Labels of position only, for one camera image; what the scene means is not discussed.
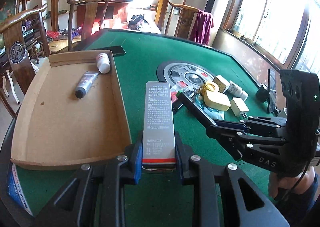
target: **cardboard tray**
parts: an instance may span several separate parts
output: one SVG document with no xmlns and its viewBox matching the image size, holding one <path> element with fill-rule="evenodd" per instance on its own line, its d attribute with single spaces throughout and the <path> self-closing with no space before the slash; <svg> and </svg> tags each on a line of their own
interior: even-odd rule
<svg viewBox="0 0 320 227">
<path fill-rule="evenodd" d="M 106 52 L 111 71 L 75 96 L 85 71 L 97 71 Z M 120 84 L 110 50 L 50 55 L 29 86 L 15 126 L 11 161 L 25 169 L 64 170 L 113 158 L 131 144 Z"/>
</svg>

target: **metal screw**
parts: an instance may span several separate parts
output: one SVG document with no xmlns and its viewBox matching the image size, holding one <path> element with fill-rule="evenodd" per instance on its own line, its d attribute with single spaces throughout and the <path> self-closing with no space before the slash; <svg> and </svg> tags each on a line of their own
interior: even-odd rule
<svg viewBox="0 0 320 227">
<path fill-rule="evenodd" d="M 83 164 L 83 165 L 81 166 L 81 169 L 82 169 L 83 171 L 87 171 L 87 170 L 90 169 L 90 165 L 89 165 L 89 164 Z"/>
<path fill-rule="evenodd" d="M 229 168 L 230 170 L 236 170 L 238 167 L 237 167 L 236 164 L 230 163 L 230 164 L 228 164 L 228 168 Z"/>
<path fill-rule="evenodd" d="M 192 160 L 192 161 L 200 161 L 200 159 L 201 159 L 201 157 L 198 156 L 198 155 L 192 155 L 192 156 L 191 156 L 191 160 Z"/>
<path fill-rule="evenodd" d="M 118 157 L 117 157 L 117 159 L 119 160 L 119 161 L 126 161 L 127 160 L 127 156 L 126 155 L 119 155 Z"/>
</svg>

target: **glass window pane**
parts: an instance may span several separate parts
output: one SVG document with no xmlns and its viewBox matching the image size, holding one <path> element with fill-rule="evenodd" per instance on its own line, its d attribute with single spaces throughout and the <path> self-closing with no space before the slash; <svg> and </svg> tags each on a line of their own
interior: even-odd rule
<svg viewBox="0 0 320 227">
<path fill-rule="evenodd" d="M 267 0 L 243 0 L 233 29 L 252 39 L 261 20 Z"/>
<path fill-rule="evenodd" d="M 298 61 L 296 69 L 314 72 L 320 78 L 320 48 L 319 48 L 319 27 L 320 7 L 313 2 L 310 6 L 310 28 L 307 35 L 307 42 Z"/>
<path fill-rule="evenodd" d="M 258 30 L 256 44 L 285 63 L 297 37 L 305 4 L 299 0 L 271 0 Z"/>
</svg>

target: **carved emblem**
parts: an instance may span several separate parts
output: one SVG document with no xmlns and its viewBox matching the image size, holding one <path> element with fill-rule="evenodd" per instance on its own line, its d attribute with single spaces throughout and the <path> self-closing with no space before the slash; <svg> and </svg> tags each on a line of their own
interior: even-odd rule
<svg viewBox="0 0 320 227">
<path fill-rule="evenodd" d="M 183 19 L 183 20 L 181 21 L 181 23 L 182 23 L 183 25 L 187 25 L 187 26 L 189 26 L 189 25 L 191 24 L 191 22 L 192 22 L 192 20 L 190 20 L 189 18 L 185 18 L 185 19 Z"/>
<path fill-rule="evenodd" d="M 15 42 L 9 52 L 9 58 L 13 63 L 18 63 L 23 59 L 26 51 L 25 46 L 21 42 Z"/>
</svg>

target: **cable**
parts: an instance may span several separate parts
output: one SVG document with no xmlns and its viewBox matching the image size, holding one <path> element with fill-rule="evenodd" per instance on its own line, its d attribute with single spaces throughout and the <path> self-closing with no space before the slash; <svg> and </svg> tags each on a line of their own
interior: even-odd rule
<svg viewBox="0 0 320 227">
<path fill-rule="evenodd" d="M 304 175 L 305 175 L 306 172 L 308 171 L 308 167 L 309 167 L 309 165 L 310 165 L 310 162 L 311 162 L 311 160 L 309 160 L 308 163 L 306 164 L 306 167 L 305 167 L 302 175 L 301 175 L 300 178 L 298 179 L 298 181 L 296 181 L 296 183 L 293 185 L 293 187 L 291 187 L 291 188 L 289 189 L 289 191 L 286 192 L 286 194 L 282 197 L 280 203 L 285 202 L 285 201 L 288 199 L 290 193 L 292 193 L 293 190 L 297 187 L 297 185 L 301 182 L 301 180 L 303 179 Z"/>
</svg>

